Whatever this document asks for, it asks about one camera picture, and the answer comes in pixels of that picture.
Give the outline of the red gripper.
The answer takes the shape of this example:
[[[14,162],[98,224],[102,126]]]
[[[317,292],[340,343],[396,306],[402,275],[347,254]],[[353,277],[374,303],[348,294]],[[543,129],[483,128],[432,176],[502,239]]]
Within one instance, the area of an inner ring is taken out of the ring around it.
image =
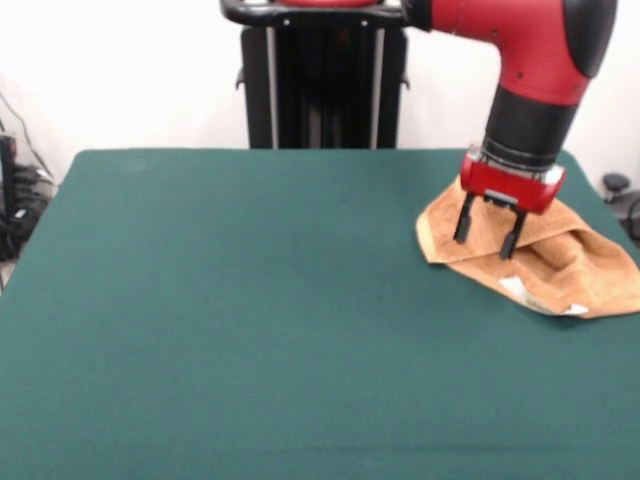
[[[503,208],[515,209],[516,219],[499,253],[502,260],[511,259],[527,213],[545,213],[560,191],[565,177],[565,168],[557,164],[541,172],[512,168],[498,162],[483,148],[472,145],[465,152],[459,172],[460,187],[465,192],[465,198],[453,239],[458,244],[466,242],[476,197],[496,201]]]

